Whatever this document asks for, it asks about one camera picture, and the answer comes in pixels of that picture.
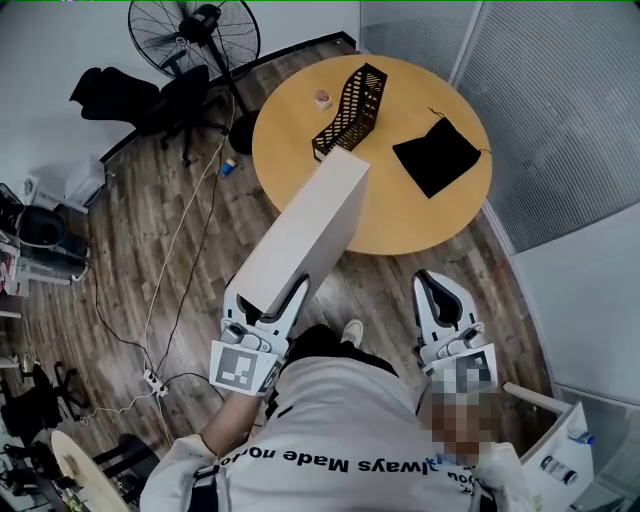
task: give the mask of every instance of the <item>white wall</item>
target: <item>white wall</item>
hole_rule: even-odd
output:
[[[358,2],[252,3],[262,55],[344,30],[357,38]],[[87,121],[69,96],[90,67],[114,66],[161,86],[167,78],[131,42],[128,2],[16,3],[0,11],[0,182],[29,172],[64,178],[69,165],[104,155],[132,131]]]
[[[512,262],[555,382],[640,405],[640,204]]]

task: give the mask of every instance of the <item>laminate flooring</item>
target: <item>laminate flooring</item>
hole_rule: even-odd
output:
[[[341,42],[306,48],[260,65],[239,87],[250,107],[259,108],[278,84],[297,70],[352,52]],[[209,115],[222,121],[230,114],[227,101],[222,110],[214,109]],[[171,238],[221,141],[219,132],[197,131],[190,168],[181,163],[181,138],[162,151],[159,137],[139,137],[118,152],[106,166],[108,186],[91,205],[89,215],[68,214],[70,229],[90,241],[92,271],[70,287],[34,283],[24,303],[25,318],[15,321],[10,329],[13,349],[19,354],[34,354],[51,377],[58,360],[78,369],[92,404],[85,414],[95,407],[127,408],[134,397],[149,393],[141,377],[142,351],[118,342],[96,314],[95,284],[100,310],[113,330],[125,340],[144,340],[149,306]],[[222,159],[232,156],[238,167],[230,176],[220,178],[215,192],[202,254],[161,369],[165,379],[184,372],[208,375],[210,344],[219,335],[225,284],[278,214],[260,187],[251,158],[235,156],[225,145]],[[146,338],[156,366],[165,353],[180,297],[189,281],[212,204],[217,169],[216,159],[186,215],[155,302]],[[399,257],[344,254],[296,329],[301,332],[323,322],[340,331],[350,318],[362,319],[363,347],[390,361],[418,394],[425,380],[412,354],[417,332],[410,281],[421,268],[445,274],[472,293],[486,324],[486,337],[496,344],[501,383],[508,380],[550,393],[531,317],[482,213],[451,240],[421,253]],[[11,372],[3,373],[13,392],[31,386]],[[196,376],[177,377],[169,387],[160,406],[173,438],[198,431],[220,406],[214,390]],[[512,442],[522,454],[552,418],[502,395],[500,439]],[[161,454],[167,442],[158,407],[154,398],[140,398],[120,414],[99,410],[87,426],[66,420],[59,428],[90,454],[112,448],[125,432],[138,435]]]

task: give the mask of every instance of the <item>standing fan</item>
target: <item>standing fan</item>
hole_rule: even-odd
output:
[[[247,109],[235,85],[260,53],[260,32],[247,4],[133,0],[129,33],[142,56],[170,77],[205,64],[211,79],[224,79],[242,112],[229,141],[238,153],[250,155],[259,111]]]

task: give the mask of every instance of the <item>power strip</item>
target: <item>power strip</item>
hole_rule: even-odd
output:
[[[147,381],[147,384],[149,384],[149,386],[151,386],[151,388],[153,389],[153,392],[160,396],[160,397],[164,397],[167,396],[169,394],[169,388],[167,388],[167,386],[164,385],[164,382],[162,382],[157,376],[155,376],[151,370],[146,369],[144,372],[144,380]]]

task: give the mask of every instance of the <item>sneaker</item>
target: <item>sneaker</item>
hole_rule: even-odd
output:
[[[360,320],[349,320],[342,331],[342,339],[340,343],[351,342],[356,348],[362,343],[362,335],[364,334],[364,325]]]

